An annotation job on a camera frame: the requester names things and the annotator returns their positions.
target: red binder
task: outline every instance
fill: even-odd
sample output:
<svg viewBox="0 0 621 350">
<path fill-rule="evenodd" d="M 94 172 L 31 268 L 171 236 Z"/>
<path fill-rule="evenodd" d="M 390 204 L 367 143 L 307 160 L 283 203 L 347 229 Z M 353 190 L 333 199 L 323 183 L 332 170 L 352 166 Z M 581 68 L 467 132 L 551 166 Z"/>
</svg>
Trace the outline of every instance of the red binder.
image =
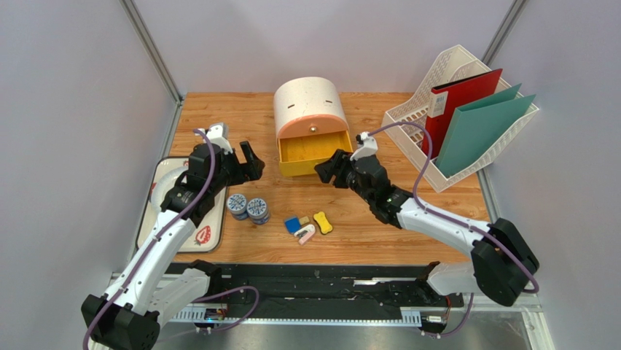
<svg viewBox="0 0 621 350">
<path fill-rule="evenodd" d="M 501 73 L 502 69 L 488 71 L 431 89 L 431 102 L 425 122 L 425 129 L 434 143 L 431 158 L 436 158 L 440 153 L 455 108 L 493 94 Z M 425 154 L 429 151 L 429 140 L 426 137 L 421 149 Z"/>
</svg>

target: wire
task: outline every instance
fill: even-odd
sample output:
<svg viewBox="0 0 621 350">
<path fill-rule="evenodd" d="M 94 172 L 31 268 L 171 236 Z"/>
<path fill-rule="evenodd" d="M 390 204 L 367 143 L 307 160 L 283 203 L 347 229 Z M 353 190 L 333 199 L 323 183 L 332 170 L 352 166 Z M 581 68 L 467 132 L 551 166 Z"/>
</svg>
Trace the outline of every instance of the wire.
<svg viewBox="0 0 621 350">
<path fill-rule="evenodd" d="M 427 159 L 425 160 L 425 164 L 423 165 L 423 168 L 421 169 L 421 172 L 418 174 L 418 177 L 416 178 L 416 181 L 414 182 L 414 188 L 412 189 L 412 194 L 413 194 L 413 198 L 414 201 L 416 201 L 416 204 L 418 206 L 420 206 L 421 208 L 425 208 L 426 212 L 429 212 L 433 215 L 435 215 L 436 217 L 440 217 L 442 219 L 445 219 L 447 221 L 450 221 L 456 225 L 462 226 L 463 228 L 467 228 L 469 230 L 473 230 L 477 233 L 480 233 L 481 235 L 483 235 L 483 237 L 485 237 L 486 239 L 490 240 L 492 243 L 494 243 L 494 245 L 496 245 L 498 248 L 500 248 L 500 250 L 502 250 L 503 253 L 505 253 L 506 256 L 509 257 L 509 259 L 511 259 L 511 261 L 513 261 L 514 264 L 516 264 L 516 266 L 520 269 L 520 271 L 522 271 L 522 273 L 524 273 L 524 275 L 526 275 L 526 277 L 528 278 L 528 280 L 533 284 L 533 289 L 525 289 L 523 290 L 523 292 L 525 293 L 537 293 L 539 291 L 539 283 L 537 283 L 537 280 L 535 279 L 535 277 L 533 276 L 533 274 L 526 268 L 526 266 L 524 266 L 524 264 L 522 264 L 521 261 L 519 261 L 519 259 L 508 249 L 504 246 L 504 244 L 502 244 L 498 239 L 496 239 L 496 237 L 492 236 L 490 233 L 486 232 L 485 230 L 481 230 L 478 227 L 475 226 L 470 226 L 467 222 L 463 222 L 459 219 L 455 219 L 453 217 L 449 217 L 446 214 L 440 213 L 438 211 L 435 211 L 433 209 L 428 209 L 426 208 L 425 205 L 423 205 L 421 203 L 421 199 L 418 197 L 417 191 L 418 191 L 418 184 L 421 182 L 422 178 L 423 178 L 423 174 L 425 174 L 425 171 L 427 170 L 427 167 L 429 166 L 429 162 L 431 161 L 431 154 L 432 154 L 432 150 L 433 150 L 433 144 L 431 142 L 431 136 L 429 135 L 429 132 L 427 132 L 427 130 L 425 128 L 423 128 L 422 126 L 416 124 L 415 122 L 393 122 L 392 124 L 388 124 L 385 125 L 379 129 L 377 129 L 376 131 L 370 132 L 369 136 L 373 136 L 376 133 L 380 133 L 388 128 L 392 128 L 394 126 L 398 126 L 398 125 L 411 125 L 414 126 L 416 128 L 421 129 L 424 133 L 425 133 L 425 137 L 429 140 L 429 149 L 427 151 Z"/>
<path fill-rule="evenodd" d="M 448 322 L 448 317 L 450 316 L 450 297 L 448 297 L 448 295 L 446 296 L 446 311 L 444 312 L 444 315 L 446 316 L 446 322 Z"/>
<path fill-rule="evenodd" d="M 194 200 L 190 202 L 190 204 L 188 204 L 188 206 L 185 209 L 183 209 L 179 214 L 177 214 L 168 224 L 162 227 L 162 230 L 160 230 L 160 232 L 158 232 L 157 235 L 155 235 L 154 239 L 152 239 L 149 242 L 145 250 L 142 252 L 142 255 L 140 256 L 140 258 L 138 258 L 138 260 L 136 261 L 136 264 L 133 266 L 132 270 L 128 274 L 127 278 L 125 279 L 123 284 L 121 284 L 121 287 L 119 287 L 119 290 L 114 295 L 112 295 L 110 299 L 108 299 L 108 302 L 103 305 L 103 308 L 101 308 L 101 310 L 95 315 L 95 318 L 93 318 L 92 322 L 88 325 L 88 328 L 86 329 L 86 334 L 84 335 L 84 339 L 82 339 L 83 350 L 88 350 L 88 339 L 93 334 L 93 330 L 95 329 L 95 326 L 99 323 L 99 320 L 101 320 L 101 317 L 106 313 L 106 311 L 110 308 L 110 306 L 112 306 L 115 300 L 118 299 L 119 296 L 125 291 L 129 283 L 131 283 L 133 277 L 138 272 L 138 269 L 141 267 L 143 261 L 145 261 L 145 259 L 147 258 L 147 256 L 149 255 L 153 247 L 155 246 L 155 243 L 157 243 L 157 241 L 162 236 L 164 236 L 164 233 L 166 233 L 166 231 L 168 231 L 177 222 L 177 220 L 182 218 L 185 214 L 187 214 L 188 211 L 194 208 L 194 206 L 198 203 L 198 201 L 200 201 L 200 199 L 203 197 L 205 192 L 207 192 L 207 189 L 209 188 L 211 179 L 214 177 L 214 172 L 216 169 L 216 153 L 214 151 L 214 146 L 211 144 L 211 141 L 209 141 L 209 138 L 207 137 L 207 135 L 205 135 L 204 132 L 202 132 L 199 129 L 194 129 L 194 132 L 203 138 L 204 142 L 207 144 L 207 147 L 209 148 L 209 155 L 210 155 L 209 174 L 207 175 L 207 180 L 205 180 L 205 184 L 203 185 L 203 188 L 200 189 L 200 192 L 194 198 Z"/>
<path fill-rule="evenodd" d="M 193 303 L 204 303 L 206 301 L 210 301 L 210 300 L 213 300 L 213 299 L 224 297 L 225 295 L 229 295 L 229 294 L 232 294 L 232 293 L 235 293 L 235 292 L 240 292 L 240 291 L 243 291 L 245 289 L 252 290 L 254 292 L 254 294 L 256 295 L 256 297 L 254 298 L 254 304 L 252 304 L 252 307 L 250 308 L 250 311 L 246 312 L 245 315 L 240 317 L 237 321 L 233 322 L 232 324 L 227 324 L 226 326 L 223 326 L 223 327 L 214 328 L 214 329 L 211 330 L 211 332 L 223 332 L 225 330 L 230 330 L 231 328 L 239 325 L 241 322 L 246 321 L 248 319 L 248 317 L 250 317 L 250 315 L 254 312 L 254 310 L 259 305 L 259 290 L 257 288 L 255 288 L 255 287 L 253 287 L 253 286 L 236 287 L 236 288 L 227 290 L 226 292 L 222 292 L 222 293 L 215 294 L 215 295 L 210 295 L 208 297 L 199 297 L 198 299 L 195 299 L 193 301 Z M 186 330 L 184 332 L 180 332 L 180 333 L 177 333 L 175 335 L 172 335 L 172 336 L 170 336 L 168 338 L 164 338 L 164 339 L 158 340 L 156 343 L 163 343 L 165 341 L 169 341 L 170 339 L 174 339 L 174 338 L 180 337 L 182 335 L 196 333 L 196 332 L 197 332 L 197 330 Z"/>
<path fill-rule="evenodd" d="M 457 327 L 455 327 L 454 330 L 451 330 L 450 332 L 443 333 L 443 334 L 425 332 L 424 335 L 428 335 L 430 338 L 433 338 L 433 339 L 440 339 L 440 338 L 446 338 L 446 337 L 450 337 L 452 335 L 457 334 L 457 332 L 459 332 L 459 330 L 464 326 L 464 324 L 466 324 L 466 320 L 468 319 L 468 317 L 470 317 L 470 311 L 472 310 L 473 303 L 474 303 L 474 293 L 470 295 L 470 301 L 468 302 L 468 307 L 466 308 L 466 314 L 464 315 L 464 318 L 461 319 L 461 321 L 459 322 Z"/>
</svg>

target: orange trim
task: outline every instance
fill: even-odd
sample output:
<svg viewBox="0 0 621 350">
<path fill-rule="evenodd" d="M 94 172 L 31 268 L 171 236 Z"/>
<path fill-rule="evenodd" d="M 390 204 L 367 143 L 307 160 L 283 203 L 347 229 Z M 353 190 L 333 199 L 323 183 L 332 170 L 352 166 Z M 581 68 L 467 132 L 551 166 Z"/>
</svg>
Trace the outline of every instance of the orange trim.
<svg viewBox="0 0 621 350">
<path fill-rule="evenodd" d="M 315 132 L 311 132 L 312 127 L 316 128 Z M 314 114 L 290 120 L 278 131 L 277 137 L 279 139 L 290 139 L 346 130 L 348 130 L 347 122 L 336 115 Z"/>
</svg>

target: white container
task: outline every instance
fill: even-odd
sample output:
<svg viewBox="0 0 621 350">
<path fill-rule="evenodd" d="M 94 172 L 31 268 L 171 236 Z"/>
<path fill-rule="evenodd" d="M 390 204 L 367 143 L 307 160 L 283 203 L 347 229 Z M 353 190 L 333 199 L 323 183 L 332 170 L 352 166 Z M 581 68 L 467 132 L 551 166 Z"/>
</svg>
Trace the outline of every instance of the white container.
<svg viewBox="0 0 621 350">
<path fill-rule="evenodd" d="M 337 88 L 328 79 L 293 79 L 274 94 L 276 138 L 313 136 L 348 130 Z"/>
<path fill-rule="evenodd" d="M 434 86 L 454 82 L 477 74 L 485 73 L 491 69 L 483 62 L 473 56 L 461 45 L 452 47 L 438 55 L 431 69 L 423 79 L 414 96 L 407 102 L 400 104 L 384 114 L 382 126 L 398 121 L 410 121 L 425 127 L 427 118 L 427 108 L 429 106 L 430 92 Z M 505 90 L 511 85 L 500 79 L 496 92 Z M 534 104 L 528 108 L 526 113 L 516 120 L 507 131 L 485 152 L 477 161 L 465 168 L 463 171 L 446 178 L 444 174 L 433 164 L 425 171 L 425 179 L 436 192 L 442 192 L 457 182 L 465 179 L 469 175 L 479 171 L 492 163 L 500 155 L 502 150 L 513 140 L 522 130 L 524 125 L 531 121 L 532 117 L 539 111 Z M 410 125 L 396 126 L 389 128 L 386 133 L 410 160 L 410 162 L 420 171 L 427 155 L 421 150 L 423 132 Z"/>
<path fill-rule="evenodd" d="M 337 89 L 328 79 L 284 83 L 274 94 L 278 167 L 283 176 L 316 174 L 314 167 L 337 149 L 352 151 Z"/>
</svg>

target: green folder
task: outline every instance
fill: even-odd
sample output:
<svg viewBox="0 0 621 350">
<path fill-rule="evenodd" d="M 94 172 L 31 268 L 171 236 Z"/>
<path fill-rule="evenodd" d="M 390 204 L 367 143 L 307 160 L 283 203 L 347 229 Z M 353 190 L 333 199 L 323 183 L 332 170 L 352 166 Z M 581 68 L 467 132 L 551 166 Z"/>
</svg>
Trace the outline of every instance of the green folder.
<svg viewBox="0 0 621 350">
<path fill-rule="evenodd" d="M 477 161 L 491 145 L 522 117 L 535 95 L 515 98 L 521 84 L 455 109 L 436 167 L 446 177 Z"/>
</svg>

